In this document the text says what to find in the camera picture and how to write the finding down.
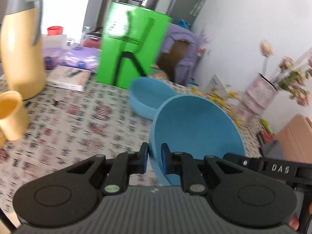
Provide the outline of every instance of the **blue cloth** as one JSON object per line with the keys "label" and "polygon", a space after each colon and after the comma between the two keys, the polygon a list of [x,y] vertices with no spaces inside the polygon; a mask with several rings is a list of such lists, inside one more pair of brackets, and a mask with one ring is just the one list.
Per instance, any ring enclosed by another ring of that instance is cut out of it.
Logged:
{"label": "blue cloth", "polygon": [[174,42],[179,40],[188,42],[189,47],[185,56],[177,63],[175,68],[175,83],[187,86],[197,62],[197,50],[199,49],[199,39],[194,33],[183,27],[170,24],[157,61],[162,53],[168,54]]}

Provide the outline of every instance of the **flower vase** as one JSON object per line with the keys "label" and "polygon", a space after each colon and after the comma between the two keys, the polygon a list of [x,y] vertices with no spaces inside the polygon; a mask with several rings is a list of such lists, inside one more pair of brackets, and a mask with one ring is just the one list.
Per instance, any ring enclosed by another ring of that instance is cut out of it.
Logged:
{"label": "flower vase", "polygon": [[234,108],[234,118],[239,119],[243,125],[249,124],[255,116],[261,115],[268,108],[277,93],[275,86],[259,74]]}

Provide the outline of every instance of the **red cup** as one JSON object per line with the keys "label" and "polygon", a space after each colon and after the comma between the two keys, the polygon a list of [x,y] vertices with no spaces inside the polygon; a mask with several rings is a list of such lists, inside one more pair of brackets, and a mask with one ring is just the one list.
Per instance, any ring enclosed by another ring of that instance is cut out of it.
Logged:
{"label": "red cup", "polygon": [[51,26],[47,29],[48,30],[48,36],[61,35],[61,34],[63,34],[63,29],[64,29],[64,27],[62,27],[62,26]]}

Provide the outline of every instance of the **plastic container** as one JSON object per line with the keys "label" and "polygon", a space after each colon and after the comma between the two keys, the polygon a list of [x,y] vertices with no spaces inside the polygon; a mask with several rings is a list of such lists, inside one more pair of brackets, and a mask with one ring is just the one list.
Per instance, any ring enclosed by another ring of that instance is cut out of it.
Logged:
{"label": "plastic container", "polygon": [[0,94],[0,129],[9,141],[21,139],[29,126],[23,99],[17,91]]}
{"label": "plastic container", "polygon": [[64,29],[64,27],[62,27],[62,26],[51,26],[47,29],[48,30],[48,36],[61,35],[61,34],[63,34],[63,29]]}
{"label": "plastic container", "polygon": [[138,115],[153,120],[158,108],[175,95],[175,91],[165,83],[139,77],[130,86],[129,103]]}
{"label": "plastic container", "polygon": [[171,152],[186,152],[194,159],[206,155],[223,158],[229,152],[246,154],[231,118],[216,104],[194,95],[179,95],[164,102],[149,135],[150,162],[156,177],[165,186],[179,186],[178,175],[163,173],[162,143],[167,143]]}

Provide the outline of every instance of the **purple cloth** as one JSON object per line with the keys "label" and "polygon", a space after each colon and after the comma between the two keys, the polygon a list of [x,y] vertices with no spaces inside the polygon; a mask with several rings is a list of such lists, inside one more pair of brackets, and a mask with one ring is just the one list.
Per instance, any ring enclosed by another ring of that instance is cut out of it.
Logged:
{"label": "purple cloth", "polygon": [[199,39],[194,33],[183,27],[170,24],[160,48],[157,61],[162,53],[169,53],[174,42],[178,40],[188,42],[189,47],[185,56],[176,65],[175,83],[187,86],[197,62],[197,50],[199,48]]}
{"label": "purple cloth", "polygon": [[82,68],[95,72],[99,65],[100,50],[91,47],[73,47],[66,51],[64,66]]}

